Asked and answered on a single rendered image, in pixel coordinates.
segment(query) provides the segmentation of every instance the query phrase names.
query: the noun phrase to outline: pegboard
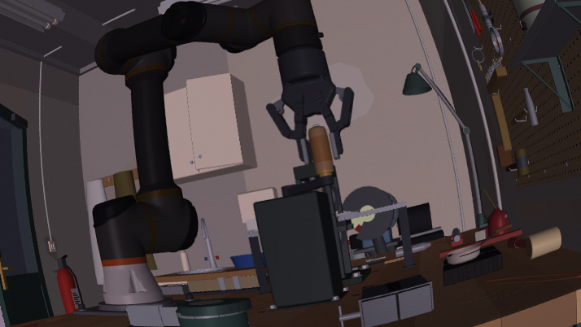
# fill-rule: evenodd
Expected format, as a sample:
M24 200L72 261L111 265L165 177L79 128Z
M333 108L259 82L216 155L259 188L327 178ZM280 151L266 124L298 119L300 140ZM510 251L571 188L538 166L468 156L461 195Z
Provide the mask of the pegboard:
M498 59L498 55L494 51L492 46L492 40L490 34L486 30L486 25L482 18L482 14L478 9L478 0L469 0L470 5L474 8L474 12L478 17L478 22L483 28L480 32L480 45L483 48L485 63L483 63L482 78L486 76L488 67L492 63L493 59ZM503 47L505 48L505 55L502 58L502 65L506 67L506 71L510 74L510 64L512 63L514 56L517 54L518 49L521 47L522 41L525 39L525 32L521 29L521 25L518 23L517 12L514 10L513 4L510 0L485 0L482 4L486 7L489 14L494 17L494 26L500 28L498 33L500 34L500 39L502 40Z
M581 33L560 53L567 82L575 106L581 105ZM553 89L555 84L548 63L529 65ZM530 122L511 124L525 107L524 88L538 107L539 125ZM559 98L525 67L509 74L500 90L500 98L509 126L513 150L525 149L529 160L529 175L518 177L513 172L517 189L581 176L581 112L563 113Z

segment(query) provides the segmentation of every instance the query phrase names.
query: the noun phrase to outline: fire extinguisher label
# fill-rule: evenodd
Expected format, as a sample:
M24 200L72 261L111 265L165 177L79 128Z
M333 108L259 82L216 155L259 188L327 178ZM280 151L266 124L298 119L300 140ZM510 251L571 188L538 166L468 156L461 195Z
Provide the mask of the fire extinguisher label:
M75 308L79 308L79 304L81 304L81 296L79 296L78 289L71 289L72 299L75 301Z

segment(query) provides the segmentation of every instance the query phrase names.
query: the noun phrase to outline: door handle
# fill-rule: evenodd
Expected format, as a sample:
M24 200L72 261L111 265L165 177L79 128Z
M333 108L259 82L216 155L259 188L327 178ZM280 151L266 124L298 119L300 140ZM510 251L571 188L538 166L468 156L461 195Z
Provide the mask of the door handle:
M0 279L2 279L2 289L8 290L8 281L6 279L6 275L4 274L5 270L12 270L14 267L4 267L2 263L2 258L0 258Z

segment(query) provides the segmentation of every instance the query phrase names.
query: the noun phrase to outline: white cabinet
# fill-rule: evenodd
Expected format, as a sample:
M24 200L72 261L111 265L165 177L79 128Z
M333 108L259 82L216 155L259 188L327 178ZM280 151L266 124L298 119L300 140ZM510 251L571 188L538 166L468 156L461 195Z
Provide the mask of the white cabinet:
M246 93L236 77L187 80L165 94L165 115L176 183L256 167Z

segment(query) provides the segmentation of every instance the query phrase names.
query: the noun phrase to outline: power outlet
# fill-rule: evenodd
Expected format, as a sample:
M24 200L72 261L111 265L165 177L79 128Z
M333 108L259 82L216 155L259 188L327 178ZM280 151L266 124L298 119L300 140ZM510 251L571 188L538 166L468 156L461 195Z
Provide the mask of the power outlet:
M49 251L56 252L56 242L55 241L49 241Z

